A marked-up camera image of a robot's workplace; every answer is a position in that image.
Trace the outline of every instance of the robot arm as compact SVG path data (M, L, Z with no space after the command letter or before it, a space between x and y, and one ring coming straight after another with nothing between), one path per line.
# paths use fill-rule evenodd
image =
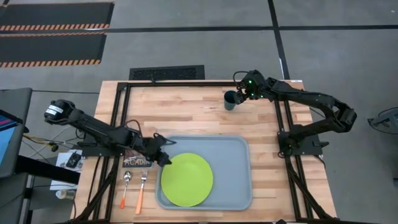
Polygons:
M351 130L356 119L354 109L336 98L323 94L292 88L286 82L275 78L264 79L257 70L247 72L247 75L236 83L238 92L234 99L236 104L241 104L247 99L258 100L261 98L273 100L290 100L303 105L320 109L325 114L325 119L302 126L296 124L286 133L285 147L298 148L300 141L308 136L327 131L345 133Z
M153 138L143 138L140 131L125 125L112 127L76 109L71 101L51 101L44 118L49 124L69 124L92 136L102 147L111 150L133 149L145 156L148 161L157 161L161 167L171 164L169 155L160 150L160 147L167 143L167 139L163 136L155 134Z

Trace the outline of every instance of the gray floor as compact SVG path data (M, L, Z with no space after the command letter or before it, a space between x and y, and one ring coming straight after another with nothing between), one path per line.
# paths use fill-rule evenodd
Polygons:
M55 1L11 0L17 2ZM395 0L274 2L281 26L398 24ZM266 0L116 0L111 28L271 24ZM398 140L372 130L366 118L398 106L398 30L282 31L281 35L291 79L302 79L307 90L339 98L358 114L350 133L321 135L331 143L324 152L338 216L396 223L398 190L392 178L398 177ZM0 89L99 91L103 80L127 80L129 68L176 65L204 65L207 79L229 79L234 71L250 69L282 78L272 31L109 34L101 64L0 69ZM93 114L98 95L34 93L27 120L32 134L53 138L65 128L42 121L50 100L59 98ZM69 128L56 139L73 136ZM41 153L55 155L47 149ZM21 154L40 158L25 145ZM33 223L65 221L70 211L70 204L37 210Z

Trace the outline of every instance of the lime green plate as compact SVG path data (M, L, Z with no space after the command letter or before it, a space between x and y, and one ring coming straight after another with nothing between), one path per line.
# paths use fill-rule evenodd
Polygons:
M162 171L162 190L166 197L181 207L192 207L204 201L213 186L213 172L204 158L183 153L171 159Z

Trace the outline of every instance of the orange-handled fork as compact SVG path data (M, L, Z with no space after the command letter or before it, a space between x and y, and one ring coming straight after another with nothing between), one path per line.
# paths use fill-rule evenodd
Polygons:
M126 186L124 187L124 193L123 193L122 202L120 203L120 209L124 209L124 201L126 200L127 185L129 184L130 180L131 180L131 173L129 171L126 171L124 173L124 181L126 182Z
M139 191L137 207L136 207L136 214L137 215L141 213L142 198L144 196L144 183L147 180L147 177L148 177L148 170L147 169L143 169L142 170L142 177L141 177L141 189Z

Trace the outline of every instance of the gray tray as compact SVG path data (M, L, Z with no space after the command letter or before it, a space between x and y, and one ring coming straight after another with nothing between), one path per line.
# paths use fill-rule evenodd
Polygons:
M240 136L186 136L168 137L177 144L162 148L170 157L185 152L202 156L213 171L213 188L201 204L194 207L179 207L170 202L164 195L159 169L156 180L156 201L168 209L187 210L244 210L253 198L249 147Z

